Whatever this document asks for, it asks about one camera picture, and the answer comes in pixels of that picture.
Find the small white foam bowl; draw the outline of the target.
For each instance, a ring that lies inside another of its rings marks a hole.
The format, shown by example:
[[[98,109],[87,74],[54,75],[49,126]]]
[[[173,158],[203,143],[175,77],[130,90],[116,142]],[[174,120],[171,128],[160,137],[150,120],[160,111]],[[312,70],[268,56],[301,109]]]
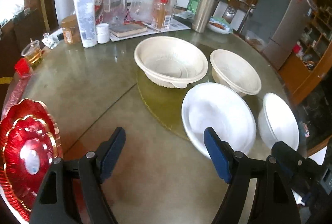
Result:
[[[258,131],[265,145],[272,149],[283,141],[293,150],[299,146],[299,130],[294,114],[287,103],[274,93],[267,93],[258,115]]]

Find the large red scalloped plate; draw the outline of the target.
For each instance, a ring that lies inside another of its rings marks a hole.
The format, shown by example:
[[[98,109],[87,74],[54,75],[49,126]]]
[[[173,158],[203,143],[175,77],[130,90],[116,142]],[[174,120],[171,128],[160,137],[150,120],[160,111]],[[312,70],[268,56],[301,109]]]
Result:
[[[59,128],[43,102],[23,99],[3,116],[1,188],[23,220],[29,221],[44,176],[62,156]]]

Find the large white foam bowl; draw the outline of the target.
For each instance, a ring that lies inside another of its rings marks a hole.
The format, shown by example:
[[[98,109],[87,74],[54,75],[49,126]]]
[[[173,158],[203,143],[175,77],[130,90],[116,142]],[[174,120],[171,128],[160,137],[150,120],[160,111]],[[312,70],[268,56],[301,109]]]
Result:
[[[224,85],[205,82],[191,88],[182,101],[181,118],[187,137],[207,158],[204,131],[208,127],[234,151],[248,154],[253,148],[254,116],[244,99]]]

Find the small cream plastic bowl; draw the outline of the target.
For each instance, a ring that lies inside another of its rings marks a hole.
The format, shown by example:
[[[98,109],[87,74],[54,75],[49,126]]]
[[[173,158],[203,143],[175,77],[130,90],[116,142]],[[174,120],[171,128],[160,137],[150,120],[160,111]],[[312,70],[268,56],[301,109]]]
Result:
[[[241,56],[224,49],[210,54],[212,77],[216,83],[229,87],[240,96],[257,95],[262,88],[256,70]]]

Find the large cream plastic bowl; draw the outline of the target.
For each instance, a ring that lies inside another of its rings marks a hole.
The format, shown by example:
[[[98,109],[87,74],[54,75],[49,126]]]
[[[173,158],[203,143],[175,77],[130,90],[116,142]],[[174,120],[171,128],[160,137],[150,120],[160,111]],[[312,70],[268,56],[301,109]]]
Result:
[[[184,89],[208,72],[208,60],[198,47],[170,36],[142,40],[134,60],[148,79],[165,88]]]

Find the plastic cup of tea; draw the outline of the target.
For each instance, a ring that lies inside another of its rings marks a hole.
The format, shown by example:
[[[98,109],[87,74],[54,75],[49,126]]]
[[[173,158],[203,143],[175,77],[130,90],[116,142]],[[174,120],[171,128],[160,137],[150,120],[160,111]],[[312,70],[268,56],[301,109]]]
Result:
[[[43,60],[40,42],[30,40],[30,43],[22,50],[21,56],[26,59],[32,69],[35,69]]]

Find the grey refrigerator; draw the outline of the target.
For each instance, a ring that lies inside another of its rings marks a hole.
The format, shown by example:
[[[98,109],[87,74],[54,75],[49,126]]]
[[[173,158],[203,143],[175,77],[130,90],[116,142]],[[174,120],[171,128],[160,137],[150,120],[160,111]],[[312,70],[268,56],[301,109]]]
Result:
[[[258,0],[244,33],[250,32],[262,44],[263,55],[280,69],[304,30],[309,10],[308,0]]]

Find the peanut butter jar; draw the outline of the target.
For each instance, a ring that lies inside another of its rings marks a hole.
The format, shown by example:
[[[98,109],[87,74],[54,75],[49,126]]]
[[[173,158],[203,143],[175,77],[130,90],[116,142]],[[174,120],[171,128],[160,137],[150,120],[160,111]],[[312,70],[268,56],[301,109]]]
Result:
[[[61,21],[63,39],[66,44],[75,44],[81,41],[76,15],[70,15]]]

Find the small white pill bottle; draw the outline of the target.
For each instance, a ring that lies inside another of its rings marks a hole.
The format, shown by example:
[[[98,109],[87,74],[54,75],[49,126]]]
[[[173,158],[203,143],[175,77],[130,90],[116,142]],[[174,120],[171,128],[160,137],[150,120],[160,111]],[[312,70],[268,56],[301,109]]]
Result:
[[[108,23],[100,23],[96,25],[97,42],[106,44],[110,41],[110,32]]]

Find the small dish of food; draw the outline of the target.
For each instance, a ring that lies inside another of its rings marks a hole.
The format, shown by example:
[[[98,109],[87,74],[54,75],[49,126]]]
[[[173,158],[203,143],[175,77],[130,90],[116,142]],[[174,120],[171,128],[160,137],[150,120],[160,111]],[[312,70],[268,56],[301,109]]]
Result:
[[[207,27],[213,32],[224,35],[228,35],[233,32],[232,26],[223,18],[211,17]]]

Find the brown book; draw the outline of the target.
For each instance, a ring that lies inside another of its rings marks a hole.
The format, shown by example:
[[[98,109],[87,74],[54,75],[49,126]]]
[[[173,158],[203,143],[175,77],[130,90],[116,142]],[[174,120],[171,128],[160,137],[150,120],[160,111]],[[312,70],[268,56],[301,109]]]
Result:
[[[146,26],[142,26],[136,23],[129,23],[123,25],[116,25],[110,28],[110,33],[117,38],[123,38],[135,34],[140,34],[147,31]]]

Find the white lotion tube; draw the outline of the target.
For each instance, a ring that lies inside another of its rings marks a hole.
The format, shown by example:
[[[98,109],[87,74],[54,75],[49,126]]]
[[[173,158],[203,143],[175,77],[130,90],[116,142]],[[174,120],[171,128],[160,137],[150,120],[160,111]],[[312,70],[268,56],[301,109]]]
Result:
[[[73,0],[82,45],[91,48],[97,45],[95,24],[95,0]]]

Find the red cap liquor bottle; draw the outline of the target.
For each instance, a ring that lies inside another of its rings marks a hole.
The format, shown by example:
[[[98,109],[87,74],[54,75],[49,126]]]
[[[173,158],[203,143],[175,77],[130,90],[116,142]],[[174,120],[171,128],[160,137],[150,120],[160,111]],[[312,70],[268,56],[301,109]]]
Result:
[[[95,24],[98,25],[103,22],[104,0],[95,0]]]

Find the clear plastic bag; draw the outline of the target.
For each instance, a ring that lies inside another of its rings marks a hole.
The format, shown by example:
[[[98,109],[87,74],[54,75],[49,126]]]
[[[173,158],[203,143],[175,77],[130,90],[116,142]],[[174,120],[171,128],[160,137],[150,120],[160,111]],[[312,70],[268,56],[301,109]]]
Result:
[[[152,23],[153,1],[154,0],[132,0],[129,6],[132,19]]]

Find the amber sauce bottle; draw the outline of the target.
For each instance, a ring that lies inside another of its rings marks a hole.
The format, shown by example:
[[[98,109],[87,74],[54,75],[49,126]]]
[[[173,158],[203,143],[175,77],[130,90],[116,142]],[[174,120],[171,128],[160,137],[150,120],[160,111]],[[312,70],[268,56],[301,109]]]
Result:
[[[153,0],[152,25],[158,29],[168,28],[171,21],[171,0]]]

